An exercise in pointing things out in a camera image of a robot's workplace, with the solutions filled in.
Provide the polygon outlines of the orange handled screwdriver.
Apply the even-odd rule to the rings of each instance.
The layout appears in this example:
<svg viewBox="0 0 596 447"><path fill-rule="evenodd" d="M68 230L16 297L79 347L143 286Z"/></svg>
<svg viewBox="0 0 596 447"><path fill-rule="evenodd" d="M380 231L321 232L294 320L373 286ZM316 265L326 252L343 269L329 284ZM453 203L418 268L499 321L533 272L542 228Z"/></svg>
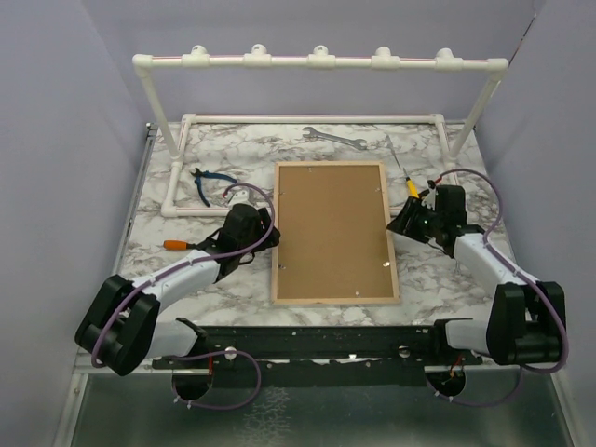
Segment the orange handled screwdriver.
<svg viewBox="0 0 596 447"><path fill-rule="evenodd" d="M186 241L169 239L163 242L163 248L167 251L187 251L192 249L192 245Z"/></svg>

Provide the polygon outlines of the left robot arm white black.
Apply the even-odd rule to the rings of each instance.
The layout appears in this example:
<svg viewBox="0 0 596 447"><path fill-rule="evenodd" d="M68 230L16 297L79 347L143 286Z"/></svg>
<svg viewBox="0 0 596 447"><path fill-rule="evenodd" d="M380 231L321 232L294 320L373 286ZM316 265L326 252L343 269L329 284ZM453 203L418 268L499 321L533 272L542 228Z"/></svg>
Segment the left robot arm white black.
<svg viewBox="0 0 596 447"><path fill-rule="evenodd" d="M76 344L92 356L93 366L120 376L164 356L196 367L206 354L198 327L184 318L158 322L159 314L235 272L244 257L276 247L279 238L267 209L236 204L223 226L181 260L144 277L107 278L75 332Z"/></svg>

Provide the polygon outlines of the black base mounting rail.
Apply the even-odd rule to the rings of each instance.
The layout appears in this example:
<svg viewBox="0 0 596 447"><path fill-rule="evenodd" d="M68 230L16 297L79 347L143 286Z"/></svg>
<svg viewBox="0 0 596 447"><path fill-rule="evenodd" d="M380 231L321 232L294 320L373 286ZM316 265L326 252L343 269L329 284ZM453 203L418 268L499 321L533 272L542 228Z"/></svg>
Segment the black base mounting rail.
<svg viewBox="0 0 596 447"><path fill-rule="evenodd" d="M481 364L455 350L442 328L422 326L205 326L188 359L164 356L156 370L217 387L424 386L426 372Z"/></svg>

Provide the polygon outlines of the white picture frame with photo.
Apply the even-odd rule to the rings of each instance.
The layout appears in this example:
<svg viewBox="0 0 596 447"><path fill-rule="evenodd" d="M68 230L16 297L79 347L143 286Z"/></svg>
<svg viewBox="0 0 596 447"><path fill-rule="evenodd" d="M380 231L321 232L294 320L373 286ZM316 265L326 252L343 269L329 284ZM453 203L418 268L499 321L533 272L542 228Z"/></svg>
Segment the white picture frame with photo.
<svg viewBox="0 0 596 447"><path fill-rule="evenodd" d="M274 205L273 304L400 302L383 163L278 162Z"/></svg>

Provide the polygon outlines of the silver open-end wrench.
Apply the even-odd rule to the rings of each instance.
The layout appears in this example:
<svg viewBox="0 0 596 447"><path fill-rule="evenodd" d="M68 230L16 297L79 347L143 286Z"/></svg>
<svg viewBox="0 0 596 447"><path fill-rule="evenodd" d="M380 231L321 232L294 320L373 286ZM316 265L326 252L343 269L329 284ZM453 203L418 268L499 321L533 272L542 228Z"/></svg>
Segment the silver open-end wrench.
<svg viewBox="0 0 596 447"><path fill-rule="evenodd" d="M329 142L337 142L340 144L349 145L360 151L364 151L368 148L368 143L364 139L349 139L346 137L321 132L313 127L303 127L303 133L303 136L308 139L321 139Z"/></svg>

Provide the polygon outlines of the yellow black handled screwdriver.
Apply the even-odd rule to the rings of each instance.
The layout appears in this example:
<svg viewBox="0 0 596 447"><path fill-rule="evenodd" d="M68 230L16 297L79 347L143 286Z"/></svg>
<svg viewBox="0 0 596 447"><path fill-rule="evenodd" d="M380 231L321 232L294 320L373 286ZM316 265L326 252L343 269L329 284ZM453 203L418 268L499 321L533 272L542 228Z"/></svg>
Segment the yellow black handled screwdriver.
<svg viewBox="0 0 596 447"><path fill-rule="evenodd" d="M417 190L411 176L409 175L408 171L405 168L403 168L402 171L404 173L405 182L406 182L406 185L408 188L409 196L419 198L418 190Z"/></svg>

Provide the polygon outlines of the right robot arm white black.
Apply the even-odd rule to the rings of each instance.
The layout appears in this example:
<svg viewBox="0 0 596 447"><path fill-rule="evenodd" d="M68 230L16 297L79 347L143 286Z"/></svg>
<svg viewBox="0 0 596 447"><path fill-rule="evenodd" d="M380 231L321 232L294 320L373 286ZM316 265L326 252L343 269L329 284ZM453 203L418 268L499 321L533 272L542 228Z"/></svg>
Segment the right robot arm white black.
<svg viewBox="0 0 596 447"><path fill-rule="evenodd" d="M441 333L427 342L435 362L448 364L467 350L529 370L543 363L554 372L565 363L569 346L562 287L520 269L491 244L487 230L468 222L463 187L439 185L408 197L386 228L424 244L436 242L493 298L485 321L439 321Z"/></svg>

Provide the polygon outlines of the white PVC pipe rack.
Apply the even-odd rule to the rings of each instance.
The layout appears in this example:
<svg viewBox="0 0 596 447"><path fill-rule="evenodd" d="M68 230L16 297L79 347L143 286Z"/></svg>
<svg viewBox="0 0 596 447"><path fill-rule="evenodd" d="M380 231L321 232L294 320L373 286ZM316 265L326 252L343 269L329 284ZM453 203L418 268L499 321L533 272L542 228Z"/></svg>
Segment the white PVC pipe rack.
<svg viewBox="0 0 596 447"><path fill-rule="evenodd" d="M175 204L179 180L183 171L184 152L190 128L194 124L430 124L437 128L443 160L452 166L461 152L468 135L479 121L483 110L502 82L509 62L503 58L467 60L456 57L445 47L432 59L401 58L388 47L380 47L370 57L337 57L323 46L316 46L305 56L273 56L262 44L256 44L243 55L211 56L202 46L195 46L181 56L153 56L136 54L132 57L134 71L154 112L156 123L169 150L170 175L161 214L166 218L221 217L225 208L181 208ZM175 138L169 127L161 100L158 97L152 73L155 69L209 69L234 67L242 69L300 68L318 71L340 69L368 69L398 72L429 70L439 73L482 72L487 81L475 101L464 125L454 142L447 136L446 121L441 114L426 115L198 115L185 114L180 134Z"/></svg>

